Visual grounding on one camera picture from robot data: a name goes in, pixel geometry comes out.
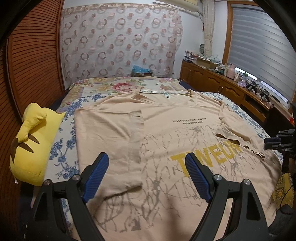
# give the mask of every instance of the t-shirt sleeve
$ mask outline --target t-shirt sleeve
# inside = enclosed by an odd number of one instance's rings
[[[222,103],[219,111],[220,126],[216,134],[229,140],[238,141],[240,145],[249,148],[264,158],[264,141],[257,135],[254,128],[243,118]]]

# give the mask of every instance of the metal screw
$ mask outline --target metal screw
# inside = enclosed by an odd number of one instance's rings
[[[80,179],[80,175],[76,174],[72,177],[72,179],[78,181]]]
[[[214,179],[217,180],[217,181],[221,181],[221,180],[222,180],[222,176],[219,175],[219,174],[216,174],[216,175],[214,176]]]
[[[52,181],[50,179],[46,179],[43,184],[48,186]]]
[[[244,183],[245,183],[246,185],[250,185],[250,184],[251,184],[251,181],[250,181],[249,179],[244,179]]]

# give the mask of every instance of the bed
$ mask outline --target bed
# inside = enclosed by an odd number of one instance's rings
[[[143,86],[145,88],[159,90],[185,90],[179,84],[179,80],[156,77],[134,77],[134,78],[91,78],[80,80],[70,87],[68,95],[64,98],[57,112],[66,111],[66,115],[56,134],[52,146],[44,179],[53,182],[68,180],[71,176],[79,174],[79,164],[76,149],[76,136],[74,125],[74,112],[77,108],[87,106],[101,98],[113,93],[128,92]],[[228,98],[218,93],[204,93],[209,97],[224,101],[235,113],[246,120],[262,139],[269,137],[267,133],[239,106]],[[280,163],[283,157],[275,152]],[[69,231],[74,229],[70,210],[65,199],[62,200],[65,218]]]

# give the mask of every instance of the pink flower pattern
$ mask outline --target pink flower pattern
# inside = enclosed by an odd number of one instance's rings
[[[174,82],[175,80],[174,79],[171,79],[171,78],[161,78],[159,80],[160,83],[167,83],[167,82]]]
[[[116,90],[118,92],[129,92],[137,89],[137,86],[135,84],[125,82],[125,83],[117,83],[112,88],[113,90]]]

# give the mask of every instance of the sheer curtain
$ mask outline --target sheer curtain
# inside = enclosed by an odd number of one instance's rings
[[[65,85],[92,77],[127,77],[133,65],[173,77],[183,34],[177,9],[99,4],[63,10],[61,62]]]
[[[205,35],[205,57],[212,56],[212,42],[215,22],[215,2],[214,0],[203,0],[204,14],[204,35]]]

